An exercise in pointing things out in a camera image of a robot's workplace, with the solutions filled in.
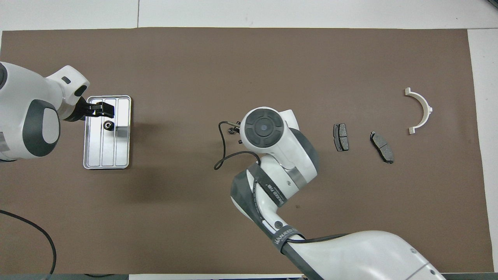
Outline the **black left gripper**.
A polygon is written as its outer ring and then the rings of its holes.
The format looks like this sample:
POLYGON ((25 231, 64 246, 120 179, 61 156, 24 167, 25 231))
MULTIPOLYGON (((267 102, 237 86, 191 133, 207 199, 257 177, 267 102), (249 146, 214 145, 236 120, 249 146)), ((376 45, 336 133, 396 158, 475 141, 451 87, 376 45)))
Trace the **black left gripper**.
POLYGON ((114 118, 114 106, 106 102, 88 103, 83 97, 80 97, 81 115, 80 120, 86 117, 108 117, 114 118))

